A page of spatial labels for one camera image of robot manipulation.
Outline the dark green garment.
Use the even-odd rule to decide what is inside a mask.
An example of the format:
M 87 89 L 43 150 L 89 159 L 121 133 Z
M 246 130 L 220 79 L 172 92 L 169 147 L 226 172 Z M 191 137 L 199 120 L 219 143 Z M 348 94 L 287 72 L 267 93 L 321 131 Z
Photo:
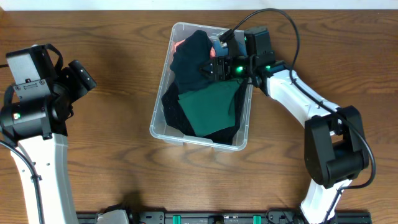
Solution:
M 196 136 L 205 137 L 237 124 L 236 94 L 244 86 L 246 80 L 234 78 L 178 95 L 178 103 Z

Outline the clear plastic storage bin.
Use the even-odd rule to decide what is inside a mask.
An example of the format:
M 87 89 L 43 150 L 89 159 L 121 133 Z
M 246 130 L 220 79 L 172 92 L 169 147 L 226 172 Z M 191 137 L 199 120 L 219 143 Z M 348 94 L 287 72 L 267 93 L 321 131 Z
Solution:
M 173 60 L 175 52 L 174 46 L 177 42 L 191 36 L 196 30 L 203 30 L 207 33 L 211 40 L 216 40 L 219 35 L 227 31 L 224 27 L 205 26 L 201 24 L 192 24 L 187 22 L 178 22 L 172 27 L 172 32 L 169 40 L 169 47 L 165 56 L 165 63 L 160 79 L 157 98 L 152 114 L 152 119 L 149 127 L 150 134 L 156 139 L 161 139 L 169 144 L 176 144 L 182 146 L 184 144 L 197 144 L 201 146 L 212 147 L 216 151 L 233 152 L 243 150 L 248 142 L 249 120 L 251 114 L 252 91 L 253 86 L 250 85 L 246 89 L 243 112 L 240 118 L 240 128 L 233 138 L 231 145 L 219 144 L 213 142 L 211 139 L 199 138 L 194 136 L 187 136 L 179 130 L 168 126 L 165 121 L 164 107 L 162 104 L 162 96 L 173 83 L 175 74 L 170 70 L 170 64 Z

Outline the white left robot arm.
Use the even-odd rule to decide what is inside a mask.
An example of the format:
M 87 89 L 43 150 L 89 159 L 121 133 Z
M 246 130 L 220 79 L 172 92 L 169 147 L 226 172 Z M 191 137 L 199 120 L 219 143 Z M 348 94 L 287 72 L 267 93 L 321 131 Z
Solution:
M 29 223 L 78 223 L 67 168 L 72 104 L 96 87 L 78 60 L 63 65 L 52 45 L 6 54 L 14 83 L 4 92 L 1 145 L 22 183 Z

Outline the dark navy garment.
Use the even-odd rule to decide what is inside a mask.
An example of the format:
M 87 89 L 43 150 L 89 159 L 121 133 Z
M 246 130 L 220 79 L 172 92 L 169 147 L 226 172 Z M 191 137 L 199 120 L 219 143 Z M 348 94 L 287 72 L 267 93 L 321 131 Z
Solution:
M 180 94 L 201 90 L 213 83 L 199 72 L 199 66 L 212 59 L 210 58 L 212 46 L 207 33 L 196 30 L 177 47 L 170 69 L 175 74 L 174 83 Z

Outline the black knit garment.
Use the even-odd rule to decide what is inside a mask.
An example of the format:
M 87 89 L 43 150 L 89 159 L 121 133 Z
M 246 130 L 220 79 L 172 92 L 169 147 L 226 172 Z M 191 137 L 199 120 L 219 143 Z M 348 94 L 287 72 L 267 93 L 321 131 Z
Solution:
M 217 131 L 213 134 L 209 134 L 205 137 L 199 137 L 199 138 L 211 139 L 213 142 L 220 144 L 228 144 L 228 145 L 232 144 L 233 138 L 240 128 L 241 124 L 240 118 L 243 112 L 243 104 L 244 104 L 247 86 L 248 86 L 248 81 L 246 80 L 246 86 L 242 87 L 236 94 L 236 102 L 238 103 L 238 106 L 236 107 L 236 111 L 238 113 L 236 117 L 237 124 L 232 128 L 222 129 L 221 131 Z M 168 126 L 171 126 L 179 130 L 183 134 L 187 136 L 197 137 L 193 132 L 193 129 L 187 117 L 185 116 L 183 109 L 178 103 L 179 94 L 180 93 L 178 92 L 176 84 L 173 83 L 170 85 L 169 89 L 163 95 L 162 104 L 164 107 L 165 121 Z

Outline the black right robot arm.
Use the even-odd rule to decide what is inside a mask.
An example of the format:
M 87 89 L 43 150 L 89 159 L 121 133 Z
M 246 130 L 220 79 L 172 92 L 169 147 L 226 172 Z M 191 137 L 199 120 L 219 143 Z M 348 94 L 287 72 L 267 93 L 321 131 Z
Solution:
M 275 59 L 266 27 L 243 33 L 246 55 L 232 29 L 218 34 L 226 56 L 217 56 L 200 67 L 208 79 L 220 82 L 248 78 L 266 96 L 283 105 L 303 126 L 304 160 L 311 183 L 300 205 L 305 223 L 333 223 L 335 208 L 359 173 L 373 166 L 361 115 L 354 106 L 342 108 L 306 85 L 284 61 Z

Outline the blue cloth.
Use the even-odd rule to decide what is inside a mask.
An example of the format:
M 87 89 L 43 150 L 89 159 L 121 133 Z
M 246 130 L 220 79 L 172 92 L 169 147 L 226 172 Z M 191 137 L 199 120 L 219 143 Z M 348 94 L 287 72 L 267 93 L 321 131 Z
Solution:
M 222 44 L 219 40 L 213 40 L 212 44 L 213 46 L 210 50 L 210 58 L 228 55 L 228 48 L 222 47 Z

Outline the pink shirt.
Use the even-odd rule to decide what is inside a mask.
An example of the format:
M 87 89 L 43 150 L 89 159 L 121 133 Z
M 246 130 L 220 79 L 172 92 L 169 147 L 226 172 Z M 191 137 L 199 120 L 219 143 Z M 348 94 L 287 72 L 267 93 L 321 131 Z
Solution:
M 179 42 L 176 42 L 175 45 L 174 45 L 174 52 L 176 52 L 177 51 L 177 47 L 179 45 L 183 44 L 184 42 L 185 42 L 185 40 L 181 40 Z M 214 47 L 212 47 L 211 50 L 210 50 L 210 58 L 215 58 L 215 57 L 216 57 L 216 50 L 215 50 Z

